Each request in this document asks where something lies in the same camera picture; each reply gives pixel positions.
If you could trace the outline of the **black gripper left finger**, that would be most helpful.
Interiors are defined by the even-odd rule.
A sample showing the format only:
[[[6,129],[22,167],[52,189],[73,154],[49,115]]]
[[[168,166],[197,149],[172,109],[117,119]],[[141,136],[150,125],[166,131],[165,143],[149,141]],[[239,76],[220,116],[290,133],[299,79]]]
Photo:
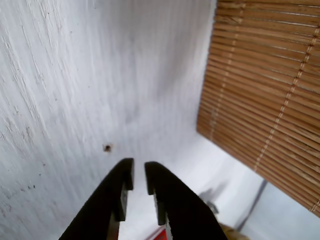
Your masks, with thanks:
[[[102,180],[71,221],[61,240],[117,240],[134,188],[134,159],[124,158]]]

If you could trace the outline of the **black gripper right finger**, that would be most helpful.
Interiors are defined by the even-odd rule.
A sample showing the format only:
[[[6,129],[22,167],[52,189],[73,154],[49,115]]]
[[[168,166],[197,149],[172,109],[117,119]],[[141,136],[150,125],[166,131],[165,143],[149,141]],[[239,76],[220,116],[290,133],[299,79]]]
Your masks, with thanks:
[[[211,209],[162,164],[144,164],[147,192],[153,195],[158,225],[169,240],[225,240]]]

